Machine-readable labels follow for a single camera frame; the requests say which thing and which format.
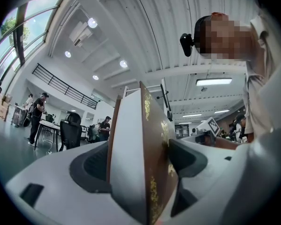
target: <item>railing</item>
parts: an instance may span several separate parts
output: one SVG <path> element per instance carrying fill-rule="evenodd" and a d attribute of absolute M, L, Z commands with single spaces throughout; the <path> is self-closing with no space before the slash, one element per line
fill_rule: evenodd
<path fill-rule="evenodd" d="M 37 67 L 36 67 L 36 69 L 34 69 L 32 74 L 37 76 L 39 79 L 43 80 L 49 86 L 55 88 L 56 90 L 62 92 L 65 95 L 67 95 L 68 97 L 70 97 L 88 107 L 96 109 L 97 102 L 95 100 L 85 96 L 83 93 L 79 92 L 75 88 L 72 88 L 71 86 L 69 86 L 62 80 L 60 80 L 58 77 L 56 77 L 52 73 L 50 73 L 46 68 L 44 68 L 39 63 L 37 64 Z"/>

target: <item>air conditioner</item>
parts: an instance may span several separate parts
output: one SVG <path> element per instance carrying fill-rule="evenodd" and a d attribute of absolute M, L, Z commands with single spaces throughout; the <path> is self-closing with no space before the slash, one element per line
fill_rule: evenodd
<path fill-rule="evenodd" d="M 88 28 L 88 24 L 86 22 L 78 22 L 76 27 L 70 34 L 70 39 L 74 43 L 75 47 L 81 47 L 83 44 L 83 40 L 90 37 L 92 32 Z"/>

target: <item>gray floor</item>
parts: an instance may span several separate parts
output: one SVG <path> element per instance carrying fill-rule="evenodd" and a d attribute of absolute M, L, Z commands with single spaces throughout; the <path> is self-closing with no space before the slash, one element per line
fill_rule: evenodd
<path fill-rule="evenodd" d="M 38 158 L 46 156 L 46 152 L 50 148 L 48 142 L 44 139 L 53 141 L 53 135 L 47 136 L 42 134 L 37 142 L 38 148 L 34 151 L 34 147 L 28 145 L 27 137 L 30 135 L 31 127 L 14 127 L 10 122 L 4 122 L 0 119 L 0 180 L 6 184 L 14 175 L 23 170 L 25 167 L 33 163 Z M 61 139 L 58 137 L 59 148 L 61 147 Z M 51 152 L 56 152 L 55 144 L 52 145 Z"/>

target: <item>gold floral pattern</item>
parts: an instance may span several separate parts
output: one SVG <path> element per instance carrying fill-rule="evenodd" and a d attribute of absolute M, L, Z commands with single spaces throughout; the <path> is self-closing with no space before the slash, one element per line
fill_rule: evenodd
<path fill-rule="evenodd" d="M 160 206 L 158 205 L 157 187 L 153 176 L 151 176 L 150 192 L 151 192 L 151 214 L 152 214 L 151 224 L 154 224 L 163 211 L 163 205 Z"/>
<path fill-rule="evenodd" d="M 149 121 L 150 115 L 150 103 L 152 100 L 152 95 L 148 92 L 145 93 L 145 111 L 146 111 L 146 120 Z"/>
<path fill-rule="evenodd" d="M 161 122 L 161 126 L 163 128 L 163 133 L 161 133 L 161 137 L 163 138 L 163 146 L 169 146 L 169 127 L 166 121 Z"/>
<path fill-rule="evenodd" d="M 175 171 L 175 169 L 174 169 L 173 164 L 169 164 L 169 167 L 168 167 L 168 174 L 170 174 L 171 177 L 173 177 L 175 172 L 176 172 L 176 171 Z"/>

